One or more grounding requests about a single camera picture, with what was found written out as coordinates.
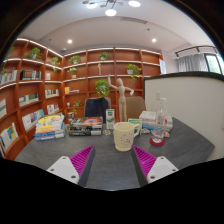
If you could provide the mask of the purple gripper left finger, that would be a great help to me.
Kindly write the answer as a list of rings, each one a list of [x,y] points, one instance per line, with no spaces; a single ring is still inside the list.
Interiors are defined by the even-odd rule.
[[[91,145],[71,157],[61,156],[47,171],[81,187],[85,187],[94,157],[95,147]]]

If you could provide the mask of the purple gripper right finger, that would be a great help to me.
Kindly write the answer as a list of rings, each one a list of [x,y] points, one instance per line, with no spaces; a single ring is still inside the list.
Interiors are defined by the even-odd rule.
[[[135,145],[131,155],[141,187],[178,171],[166,157],[156,157]]]

